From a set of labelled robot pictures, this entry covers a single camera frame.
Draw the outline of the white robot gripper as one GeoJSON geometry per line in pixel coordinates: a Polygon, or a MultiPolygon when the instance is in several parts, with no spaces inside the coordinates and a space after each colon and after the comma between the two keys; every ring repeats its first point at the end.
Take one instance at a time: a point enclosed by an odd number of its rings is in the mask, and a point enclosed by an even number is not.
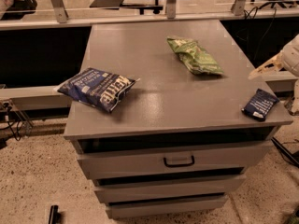
{"type": "MultiPolygon", "coordinates": [[[[287,43],[281,53],[276,54],[249,73],[249,79],[254,79],[268,72],[278,72],[282,68],[299,77],[299,35],[287,43]]],[[[289,112],[299,114],[299,79],[294,83],[293,98],[289,101],[289,112]]]]}

